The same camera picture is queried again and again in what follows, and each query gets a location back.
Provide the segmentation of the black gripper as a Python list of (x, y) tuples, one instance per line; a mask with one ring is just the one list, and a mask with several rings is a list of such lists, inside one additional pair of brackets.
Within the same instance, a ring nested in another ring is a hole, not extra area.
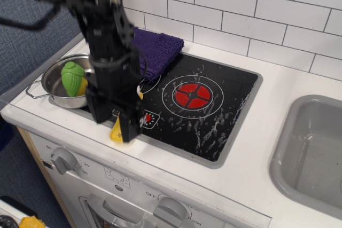
[(137, 87), (141, 81), (139, 51), (133, 45), (113, 43), (89, 44), (89, 61), (94, 72), (87, 76), (86, 98), (96, 123), (112, 117), (114, 109), (122, 111), (119, 122), (124, 143), (142, 133), (142, 100)]

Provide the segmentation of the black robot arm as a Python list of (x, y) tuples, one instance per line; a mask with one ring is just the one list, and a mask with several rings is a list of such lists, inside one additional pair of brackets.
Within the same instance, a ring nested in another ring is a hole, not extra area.
[(86, 99), (94, 120), (102, 123), (119, 112), (122, 140), (142, 132), (143, 104), (138, 50), (132, 45), (134, 27), (122, 0), (41, 0), (65, 6), (76, 16), (90, 49), (94, 72), (86, 76)]

